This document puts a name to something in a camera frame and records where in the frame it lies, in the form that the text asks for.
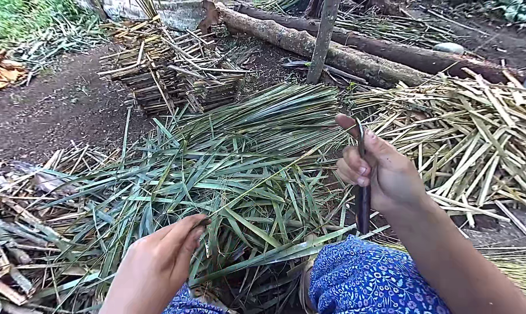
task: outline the soil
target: soil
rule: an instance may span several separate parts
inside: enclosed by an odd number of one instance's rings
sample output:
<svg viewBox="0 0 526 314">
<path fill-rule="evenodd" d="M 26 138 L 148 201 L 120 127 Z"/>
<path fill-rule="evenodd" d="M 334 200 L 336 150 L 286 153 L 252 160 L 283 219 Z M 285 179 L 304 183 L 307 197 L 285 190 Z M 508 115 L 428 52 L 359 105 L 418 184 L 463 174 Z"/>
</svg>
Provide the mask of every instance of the soil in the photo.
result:
<svg viewBox="0 0 526 314">
<path fill-rule="evenodd" d="M 13 159 L 42 162 L 71 141 L 107 150 L 121 147 L 127 91 L 96 74 L 99 58 L 115 49 L 109 45 L 63 55 L 28 87 L 0 92 L 0 168 Z M 132 110 L 129 141 L 150 129 L 141 111 Z"/>
<path fill-rule="evenodd" d="M 299 55 L 246 35 L 226 36 L 218 39 L 217 44 L 223 51 L 235 48 L 228 54 L 230 60 L 251 71 L 242 91 L 244 96 L 285 81 L 305 82 L 305 73 L 281 66 L 289 61 L 305 60 Z"/>
<path fill-rule="evenodd" d="M 469 38 L 459 42 L 471 51 L 489 60 L 521 68 L 526 67 L 526 32 L 517 34 L 513 29 L 487 25 L 483 18 L 457 19 L 474 28 L 497 36 L 487 37 L 476 31 L 450 24 L 421 10 L 408 9 L 416 18 L 427 17 L 435 25 L 449 25 L 459 35 Z M 226 36 L 217 40 L 223 51 L 235 47 L 229 53 L 232 61 L 252 70 L 242 96 L 257 90 L 289 81 L 303 83 L 305 73 L 287 69 L 282 63 L 304 60 L 293 53 L 269 45 L 248 36 Z M 9 88 L 0 92 L 0 167 L 10 160 L 18 159 L 42 162 L 57 149 L 65 148 L 71 141 L 84 141 L 94 146 L 113 149 L 122 145 L 127 108 L 123 106 L 127 91 L 118 83 L 103 81 L 99 71 L 99 57 L 115 51 L 109 45 L 91 50 L 88 54 L 64 55 L 50 68 L 34 79 L 29 87 Z M 149 131 L 151 124 L 140 110 L 132 109 L 129 124 L 129 141 L 140 138 Z M 526 225 L 526 210 L 511 211 Z M 462 225 L 463 217 L 455 217 Z M 489 217 L 476 215 L 476 227 L 463 227 L 475 245 L 506 243 L 506 246 L 526 245 L 526 239 L 514 225 L 493 221 Z M 350 213 L 347 222 L 354 221 Z M 378 216 L 373 220 L 378 225 L 386 222 Z M 386 236 L 395 236 L 392 231 Z"/>
<path fill-rule="evenodd" d="M 420 5 L 460 24 L 488 33 L 490 36 L 435 17 L 420 9 Z M 448 26 L 457 35 L 466 36 L 467 38 L 458 44 L 490 61 L 500 64 L 504 60 L 505 64 L 517 69 L 526 67 L 526 30 L 518 33 L 517 27 L 506 27 L 503 21 L 494 22 L 484 16 L 465 17 L 446 4 L 433 5 L 428 0 L 413 3 L 411 9 L 407 11 L 414 18 L 427 18 L 433 21 L 433 25 Z"/>
</svg>

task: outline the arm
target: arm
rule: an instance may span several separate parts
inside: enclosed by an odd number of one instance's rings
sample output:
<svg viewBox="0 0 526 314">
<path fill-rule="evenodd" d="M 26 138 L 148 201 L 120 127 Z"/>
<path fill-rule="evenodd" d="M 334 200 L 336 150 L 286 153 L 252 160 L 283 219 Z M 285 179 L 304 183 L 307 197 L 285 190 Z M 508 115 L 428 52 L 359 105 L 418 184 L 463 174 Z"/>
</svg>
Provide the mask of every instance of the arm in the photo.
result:
<svg viewBox="0 0 526 314">
<path fill-rule="evenodd" d="M 336 120 L 344 129 L 355 123 L 345 115 Z M 526 313 L 526 297 L 462 237 L 426 194 L 413 163 L 371 130 L 366 130 L 364 144 L 364 159 L 357 147 L 344 150 L 337 163 L 339 175 L 353 184 L 371 184 L 372 208 L 387 218 L 420 274 L 451 311 Z"/>
<path fill-rule="evenodd" d="M 99 314 L 160 314 L 189 275 L 189 261 L 205 227 L 192 215 L 133 243 Z"/>
</svg>

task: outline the bundle of sticks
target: bundle of sticks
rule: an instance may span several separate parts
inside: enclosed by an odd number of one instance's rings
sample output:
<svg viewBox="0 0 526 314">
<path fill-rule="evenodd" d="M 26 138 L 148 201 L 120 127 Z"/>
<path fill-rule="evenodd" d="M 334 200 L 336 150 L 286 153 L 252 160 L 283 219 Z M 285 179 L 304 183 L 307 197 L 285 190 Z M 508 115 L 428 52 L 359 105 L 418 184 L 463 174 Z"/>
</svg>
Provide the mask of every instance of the bundle of sticks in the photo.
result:
<svg viewBox="0 0 526 314">
<path fill-rule="evenodd" d="M 232 64 L 211 36 L 200 30 L 173 36 L 155 16 L 145 22 L 102 25 L 125 47 L 101 58 L 99 73 L 131 89 L 127 104 L 147 114 L 173 114 L 177 107 L 203 112 L 235 100 L 248 71 Z"/>
<path fill-rule="evenodd" d="M 80 253 L 66 251 L 74 239 L 64 231 L 87 215 L 79 209 L 82 204 L 41 206 L 75 193 L 76 186 L 66 183 L 78 173 L 98 170 L 119 157 L 120 149 L 104 154 L 72 144 L 42 166 L 14 161 L 14 171 L 0 173 L 0 312 L 50 312 L 54 309 L 44 304 L 63 300 L 71 282 L 94 279 L 86 276 L 89 268 L 77 263 Z M 56 258 L 58 254 L 69 260 Z M 85 307 L 95 305 L 86 295 L 78 300 Z"/>
<path fill-rule="evenodd" d="M 490 208 L 526 206 L 526 89 L 473 79 L 347 96 L 354 114 L 416 162 L 428 194 L 447 210 L 509 221 Z"/>
</svg>

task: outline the knife handle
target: knife handle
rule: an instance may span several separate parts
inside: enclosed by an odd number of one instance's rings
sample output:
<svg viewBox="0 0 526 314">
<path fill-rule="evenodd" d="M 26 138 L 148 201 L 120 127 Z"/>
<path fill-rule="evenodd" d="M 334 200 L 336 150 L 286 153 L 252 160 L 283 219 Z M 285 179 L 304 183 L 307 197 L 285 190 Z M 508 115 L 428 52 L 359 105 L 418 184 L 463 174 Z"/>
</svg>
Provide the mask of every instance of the knife handle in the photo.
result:
<svg viewBox="0 0 526 314">
<path fill-rule="evenodd" d="M 358 193 L 358 231 L 370 232 L 371 186 L 360 187 Z"/>
</svg>

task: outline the blue floral pants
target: blue floral pants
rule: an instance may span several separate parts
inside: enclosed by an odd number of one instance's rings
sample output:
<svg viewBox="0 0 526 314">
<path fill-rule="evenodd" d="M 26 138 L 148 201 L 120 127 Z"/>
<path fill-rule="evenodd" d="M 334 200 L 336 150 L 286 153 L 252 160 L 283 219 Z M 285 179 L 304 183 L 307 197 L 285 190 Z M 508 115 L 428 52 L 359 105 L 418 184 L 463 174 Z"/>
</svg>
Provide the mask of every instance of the blue floral pants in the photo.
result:
<svg viewBox="0 0 526 314">
<path fill-rule="evenodd" d="M 449 314 L 407 253 L 355 236 L 325 246 L 315 260 L 309 297 L 320 314 Z M 182 287 L 163 314 L 220 314 Z"/>
</svg>

